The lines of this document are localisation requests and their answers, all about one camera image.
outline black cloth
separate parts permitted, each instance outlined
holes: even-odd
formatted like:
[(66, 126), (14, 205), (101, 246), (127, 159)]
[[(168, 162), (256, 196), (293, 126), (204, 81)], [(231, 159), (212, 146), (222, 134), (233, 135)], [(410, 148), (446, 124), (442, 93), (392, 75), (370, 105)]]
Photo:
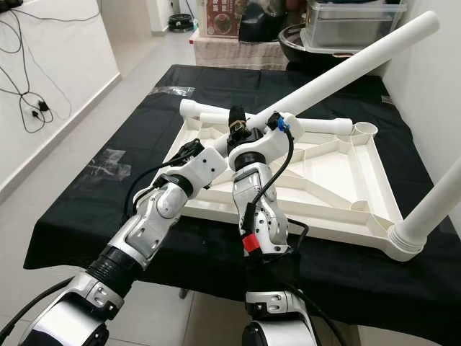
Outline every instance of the black cloth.
[[(198, 102), (243, 105), (255, 113), (312, 78), (291, 71), (172, 66), (157, 86), (194, 87), (192, 99)], [(157, 93), (141, 102), (37, 222), (24, 268), (86, 267), (97, 257), (120, 225), (131, 182), (162, 162), (175, 139), (182, 125), (180, 100)], [(389, 103), (379, 78), (361, 78), (303, 117), (350, 117), (375, 124), (380, 129), (377, 149), (403, 216), (432, 187), (411, 131)], [(121, 158), (119, 151), (125, 152)], [(235, 225), (183, 217), (143, 280), (243, 300), (242, 251)], [(302, 289), (331, 318), (442, 345), (460, 344), (455, 321), (461, 311), (461, 244), (448, 219), (431, 234), (423, 253), (406, 263), (376, 249), (311, 238), (304, 241), (301, 254)]]

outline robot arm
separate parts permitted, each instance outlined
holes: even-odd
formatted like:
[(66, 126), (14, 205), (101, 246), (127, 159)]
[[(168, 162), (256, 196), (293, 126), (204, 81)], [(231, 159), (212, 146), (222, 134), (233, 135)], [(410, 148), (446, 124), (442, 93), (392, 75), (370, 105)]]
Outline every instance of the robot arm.
[[(233, 199), (246, 255), (246, 308), (254, 318), (243, 332), (243, 346), (282, 346), (287, 342), (316, 346), (304, 303), (274, 279), (295, 283), (299, 259), (290, 256), (288, 221), (277, 205), (268, 164), (287, 153), (290, 141), (286, 132), (293, 137), (292, 144), (303, 129), (293, 115), (284, 114), (283, 118), (276, 113), (263, 134), (247, 130), (239, 118), (242, 114), (238, 109), (230, 112), (228, 153), (229, 165), (236, 171)], [(183, 146), (174, 158), (184, 153), (191, 153), (187, 163), (170, 168), (135, 195), (136, 214), (86, 272), (78, 274), (31, 323), (20, 345), (105, 345), (109, 337), (105, 321), (122, 308), (123, 298), (153, 260), (188, 199), (196, 197), (227, 167), (214, 148), (203, 148), (198, 140)]]
[(105, 345), (109, 337), (105, 321), (122, 308), (123, 298), (151, 263), (188, 199), (227, 167), (214, 148), (203, 148), (198, 140), (182, 151), (193, 153), (187, 163), (172, 167), (138, 193), (136, 215), (126, 221), (86, 272), (76, 275), (31, 323), (20, 345)]
[(299, 258), (287, 243), (288, 220), (277, 204), (269, 168), (275, 159), (290, 155), (288, 136), (296, 141), (302, 126), (291, 114), (274, 113), (263, 135), (246, 128), (245, 113), (238, 108), (230, 110), (229, 125), (229, 166), (236, 172), (233, 199), (246, 257), (246, 310), (254, 319), (243, 331), (242, 345), (316, 346), (305, 304), (283, 286), (297, 282)]

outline blue connector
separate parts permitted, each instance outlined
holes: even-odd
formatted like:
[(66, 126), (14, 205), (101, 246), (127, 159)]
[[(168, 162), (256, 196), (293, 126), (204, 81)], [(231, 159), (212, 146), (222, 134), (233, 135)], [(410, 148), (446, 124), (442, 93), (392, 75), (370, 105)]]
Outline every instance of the blue connector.
[(290, 125), (287, 124), (287, 123), (283, 120), (283, 117), (279, 117), (279, 119), (277, 120), (277, 127), (279, 128), (279, 130), (285, 131), (285, 128), (290, 128)]

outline black cable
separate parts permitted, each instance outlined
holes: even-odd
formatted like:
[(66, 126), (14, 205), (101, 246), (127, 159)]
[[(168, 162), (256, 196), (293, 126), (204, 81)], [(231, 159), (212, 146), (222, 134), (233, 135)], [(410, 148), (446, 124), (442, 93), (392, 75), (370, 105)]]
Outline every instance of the black cable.
[(288, 155), (285, 159), (283, 165), (279, 168), (279, 170), (274, 174), (274, 176), (262, 187), (262, 189), (258, 192), (258, 194), (254, 197), (252, 204), (257, 204), (258, 201), (261, 199), (262, 195), (266, 193), (266, 191), (274, 184), (275, 180), (283, 173), (283, 171), (288, 167), (290, 164), (291, 158), (293, 156), (293, 151), (295, 150), (295, 142), (293, 141), (293, 137), (291, 136), (290, 129), (285, 127), (284, 132), (287, 134), (288, 137)]
[(57, 292), (58, 290), (65, 288), (73, 278), (66, 279), (57, 283), (56, 285), (50, 287), (49, 289), (43, 291), (41, 294), (36, 296), (32, 299), (27, 305), (21, 309), (7, 324), (6, 326), (0, 331), (0, 345), (2, 345), (5, 339), (10, 335), (12, 332), (14, 325), (23, 317), (35, 304), (37, 304), (42, 299), (48, 297), (50, 294)]
[(320, 341), (320, 337), (318, 336), (317, 329), (314, 326), (314, 322), (312, 320), (310, 320), (310, 325), (312, 326), (312, 333), (314, 334), (315, 343), (317, 344), (317, 346), (322, 346), (322, 342)]
[(12, 11), (12, 12), (18, 12), (18, 13), (21, 13), (21, 14), (24, 14), (24, 15), (26, 15), (26, 16), (29, 16), (29, 17), (32, 17), (32, 18), (35, 18), (35, 19), (39, 19), (39, 20), (54, 20), (54, 21), (56, 21), (56, 22), (63, 22), (63, 23), (69, 23), (69, 22), (87, 22), (87, 21), (89, 21), (90, 19), (96, 18), (96, 17), (98, 17), (98, 16), (101, 14), (101, 10), (98, 9), (98, 12), (97, 12), (96, 14), (93, 14), (92, 16), (90, 16), (90, 17), (88, 17), (88, 18), (61, 19), (61, 18), (53, 18), (53, 17), (39, 17), (39, 16), (36, 16), (35, 14), (21, 11), (20, 9), (10, 9), (10, 11)]
[(27, 67), (26, 67), (26, 56), (25, 56), (25, 51), (24, 51), (24, 43), (22, 42), (22, 29), (21, 29), (21, 23), (19, 22), (19, 18), (17, 15), (11, 10), (11, 13), (13, 14), (14, 18), (16, 18), (17, 22), (17, 28), (19, 30), (19, 39), (21, 40), (21, 54), (22, 54), (22, 67), (24, 68), (24, 76), (26, 77), (26, 82), (27, 82), (27, 91), (28, 93), (30, 91), (30, 81), (29, 81), (29, 75), (27, 74)]
[(21, 47), (22, 47), (22, 44), (21, 44), (21, 38), (19, 37), (19, 34), (17, 33), (17, 31), (7, 22), (4, 22), (3, 20), (0, 20), (0, 23), (3, 24), (3, 25), (6, 25), (7, 27), (9, 27), (12, 32), (16, 35), (17, 39), (18, 39), (18, 43), (19, 43), (19, 47), (16, 49), (16, 50), (7, 50), (5, 48), (2, 48), (0, 47), (0, 50), (4, 53), (7, 53), (7, 54), (16, 54), (18, 53), (20, 50), (21, 50)]
[(190, 15), (192, 16), (192, 19), (195, 19), (194, 14), (192, 13), (192, 10), (190, 9), (189, 2), (186, 0), (187, 7), (189, 8)]
[(294, 250), (294, 253), (299, 254), (300, 249), (301, 249), (301, 244), (303, 243), (303, 240), (306, 234), (309, 232), (309, 226), (301, 221), (293, 220), (292, 218), (288, 218), (288, 222), (293, 223), (294, 225), (297, 225), (297, 226), (301, 226), (303, 228), (303, 231), (301, 232), (300, 237), (297, 240), (296, 247)]
[[(19, 111), (21, 113), (21, 121), (22, 121), (22, 125), (24, 127), (24, 130), (28, 133), (36, 133), (38, 132), (39, 130), (41, 130), (44, 125), (46, 123), (51, 123), (53, 120), (54, 120), (54, 115), (53, 115), (53, 112), (51, 110), (49, 110), (49, 113), (50, 113), (50, 119), (47, 120), (45, 118), (45, 116), (43, 115), (43, 111), (38, 108), (37, 106), (29, 103), (26, 98), (24, 97), (25, 95), (28, 95), (28, 94), (32, 94), (32, 95), (35, 95), (36, 97), (39, 98), (40, 101), (44, 102), (46, 104), (46, 101), (44, 99), (43, 96), (41, 96), (40, 94), (36, 93), (36, 92), (31, 92), (30, 91), (30, 80), (29, 80), (29, 75), (27, 73), (27, 66), (26, 66), (26, 60), (25, 60), (25, 51), (24, 51), (24, 40), (23, 40), (23, 37), (22, 37), (22, 28), (21, 28), (21, 23), (19, 21), (19, 18), (18, 16), (13, 12), (13, 11), (10, 11), (12, 13), (12, 16), (16, 19), (16, 23), (17, 23), (17, 27), (18, 27), (18, 31), (16, 31), (16, 29), (14, 29), (10, 24), (6, 23), (6, 22), (3, 22), (1, 21), (3, 24), (7, 25), (13, 32), (14, 34), (18, 37), (19, 39), (19, 50), (17, 51), (7, 51), (7, 50), (4, 50), (2, 48), (2, 51), (7, 51), (8, 53), (18, 53), (21, 51), (21, 57), (22, 57), (22, 68), (24, 69), (24, 76), (25, 76), (25, 80), (26, 80), (26, 84), (27, 84), (27, 90), (25, 92), (21, 92), (19, 87), (17, 86), (17, 84), (13, 81), (13, 78), (5, 71), (4, 68), (2, 68), (0, 66), (0, 71), (3, 72), (3, 74), (8, 78), (9, 82), (11, 83), (11, 85), (14, 87), (14, 89), (16, 91), (11, 91), (11, 90), (7, 90), (7, 89), (3, 89), (3, 88), (0, 88), (0, 91), (1, 92), (5, 92), (7, 94), (13, 94), (13, 95), (17, 95), (19, 96)], [(36, 119), (39, 120), (42, 124), (39, 128), (37, 129), (34, 129), (34, 130), (30, 130), (27, 125), (26, 125), (26, 120), (25, 120), (25, 116), (24, 116), (24, 109), (22, 107), (22, 102), (24, 102), (26, 105), (30, 106), (31, 108), (35, 109), (35, 111), (37, 112), (37, 114), (40, 114), (40, 116), (37, 116)]]
[(302, 299), (305, 303), (306, 306), (309, 306), (310, 309), (313, 309), (324, 321), (327, 323), (327, 325), (330, 327), (331, 331), (335, 334), (336, 338), (339, 341), (339, 344), (341, 346), (347, 346), (347, 342), (344, 339), (341, 331), (339, 330), (338, 326), (334, 324), (333, 321), (328, 317), (328, 315), (318, 307), (318, 305), (309, 297), (307, 297), (303, 292), (298, 290), (295, 286), (289, 284), (289, 283), (284, 283), (284, 285), (287, 287), (287, 289), (298, 296), (300, 299)]
[(35, 57), (32, 54), (32, 51), (30, 50), (30, 47), (27, 44), (27, 41), (25, 41), (24, 38), (22, 40), (22, 45), (23, 47), (27, 48), (27, 51), (29, 52), (30, 58), (32, 59), (32, 62), (34, 63), (34, 65), (42, 72), (42, 74), (45, 75), (45, 77), (51, 82), (51, 84), (56, 88), (56, 90), (58, 90), (60, 94), (63, 95), (64, 99), (67, 101), (67, 104), (69, 106), (69, 112), (68, 112), (67, 117), (60, 117), (58, 112), (55, 111), (55, 113), (61, 120), (68, 119), (72, 115), (72, 102), (67, 97), (66, 93), (58, 86), (58, 84), (50, 77), (50, 75), (46, 73), (43, 67), (35, 60)]
[[(140, 174), (132, 183), (131, 183), (131, 186), (130, 186), (130, 189), (128, 189), (128, 192), (127, 192), (127, 195), (125, 196), (125, 202), (123, 203), (123, 215), (122, 215), (122, 222), (124, 223), (127, 219), (129, 219), (130, 215), (128, 213), (128, 206), (130, 205), (130, 197), (131, 197), (131, 194), (133, 193), (133, 190), (136, 188), (136, 185), (139, 183), (140, 180), (142, 180), (142, 178), (144, 178), (146, 175), (150, 174), (150, 173), (153, 173), (154, 171), (160, 169), (160, 168), (163, 168), (163, 167), (166, 167), (166, 166), (170, 166), (171, 164), (175, 164), (175, 163), (179, 163), (185, 159), (187, 159), (191, 154), (190, 153), (187, 153), (183, 156), (180, 156), (176, 159), (172, 159), (168, 162), (164, 162), (154, 168), (150, 168), (148, 169), (147, 171), (145, 171), (144, 173)], [(146, 195), (147, 193), (149, 193), (151, 190), (148, 190), (148, 191), (145, 191), (143, 192), (141, 195), (139, 195), (136, 200), (134, 201), (133, 203), (133, 214), (136, 213), (136, 203), (138, 200), (140, 200), (144, 195)]]

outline white pipe fitting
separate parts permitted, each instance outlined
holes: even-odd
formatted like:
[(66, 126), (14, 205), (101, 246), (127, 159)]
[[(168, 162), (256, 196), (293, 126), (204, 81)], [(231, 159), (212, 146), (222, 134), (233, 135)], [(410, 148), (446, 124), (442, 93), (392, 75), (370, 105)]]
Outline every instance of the white pipe fitting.
[(202, 123), (227, 125), (229, 123), (229, 112), (200, 113), (199, 119)]
[[(190, 117), (191, 119), (198, 120), (200, 118), (200, 113), (216, 113), (229, 115), (229, 110), (221, 107), (204, 105), (199, 102), (195, 102), (191, 99), (182, 99), (181, 104), (179, 105), (179, 114), (186, 119)], [(253, 116), (250, 113), (245, 113), (246, 118)]]
[(438, 29), (439, 19), (433, 11), (422, 14), (251, 117), (247, 126), (264, 128), (274, 111), (304, 112)]
[(395, 247), (413, 256), (422, 251), (427, 236), (461, 200), (461, 158), (448, 170), (405, 220), (389, 230)]
[(334, 135), (350, 135), (354, 129), (352, 120), (336, 118), (333, 120), (298, 119), (306, 132), (332, 133)]

